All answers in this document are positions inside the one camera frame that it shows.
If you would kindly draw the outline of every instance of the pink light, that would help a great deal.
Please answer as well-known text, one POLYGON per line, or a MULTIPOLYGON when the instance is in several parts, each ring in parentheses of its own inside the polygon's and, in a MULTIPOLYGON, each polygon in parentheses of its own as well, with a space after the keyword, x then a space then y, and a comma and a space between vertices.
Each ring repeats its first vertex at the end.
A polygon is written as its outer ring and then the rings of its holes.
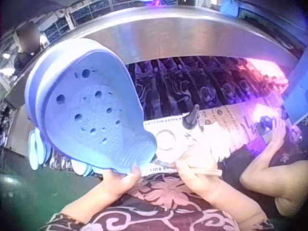
POLYGON ((262 75, 269 77, 285 78, 284 73, 280 67, 271 61, 260 59, 247 59, 262 75))
POLYGON ((289 81, 286 78, 280 67, 271 61, 260 59, 247 59, 248 62, 255 67, 263 76, 261 81, 265 83, 269 89, 282 94, 289 86, 289 81))

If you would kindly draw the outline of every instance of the stacked shoes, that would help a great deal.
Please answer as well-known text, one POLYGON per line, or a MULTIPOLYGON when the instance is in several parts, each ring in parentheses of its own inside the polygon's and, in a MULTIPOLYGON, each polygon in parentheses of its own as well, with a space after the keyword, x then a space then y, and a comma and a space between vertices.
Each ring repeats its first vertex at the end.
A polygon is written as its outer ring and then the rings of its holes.
POLYGON ((93 40, 69 39, 46 51, 29 75, 25 102, 40 137, 87 166, 129 173, 156 152, 126 67, 93 40))
POLYGON ((43 141, 39 129, 36 128, 30 131, 28 137, 28 157, 31 168, 37 170, 39 165, 46 163, 51 152, 51 146, 43 141))

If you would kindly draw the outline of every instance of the green floor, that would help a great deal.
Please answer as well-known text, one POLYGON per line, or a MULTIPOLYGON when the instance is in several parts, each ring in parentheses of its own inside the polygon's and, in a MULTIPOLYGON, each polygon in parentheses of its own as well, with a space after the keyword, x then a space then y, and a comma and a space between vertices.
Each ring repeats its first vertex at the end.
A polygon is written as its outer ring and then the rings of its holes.
POLYGON ((34 231, 66 204, 99 182, 48 168, 33 171, 26 158, 4 152, 1 159, 0 230, 34 231))

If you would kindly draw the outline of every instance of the hand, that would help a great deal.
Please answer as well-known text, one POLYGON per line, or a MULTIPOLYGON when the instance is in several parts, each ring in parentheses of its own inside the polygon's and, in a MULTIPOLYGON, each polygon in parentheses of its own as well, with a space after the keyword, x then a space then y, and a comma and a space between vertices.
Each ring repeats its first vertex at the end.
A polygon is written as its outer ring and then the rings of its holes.
POLYGON ((271 135, 271 143, 280 149, 284 143, 284 137, 286 134, 285 121, 281 118, 276 118, 272 122, 273 132, 271 135))
POLYGON ((109 196, 120 198, 137 183, 140 176, 138 167, 133 167, 131 173, 127 175, 118 174, 109 169, 103 173, 103 189, 109 196))
POLYGON ((180 160, 175 162, 176 169, 182 181, 194 193, 208 198, 218 188, 218 178, 195 174, 191 167, 217 169, 217 164, 211 154, 204 153, 201 144, 192 146, 180 160))

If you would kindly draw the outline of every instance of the person's right hand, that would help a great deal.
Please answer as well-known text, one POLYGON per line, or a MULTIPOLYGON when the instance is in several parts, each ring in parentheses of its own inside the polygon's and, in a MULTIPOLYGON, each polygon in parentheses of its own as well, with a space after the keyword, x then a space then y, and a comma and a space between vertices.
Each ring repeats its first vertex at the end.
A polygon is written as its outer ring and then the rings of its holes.
POLYGON ((285 121, 278 117, 272 121, 272 126, 271 143, 280 149, 284 143, 286 134, 285 121))
POLYGON ((201 197, 213 194, 219 183, 218 177, 195 174, 192 167, 217 169, 217 164, 211 154, 202 149, 201 144, 192 146, 181 158, 175 162, 179 176, 186 186, 201 197))

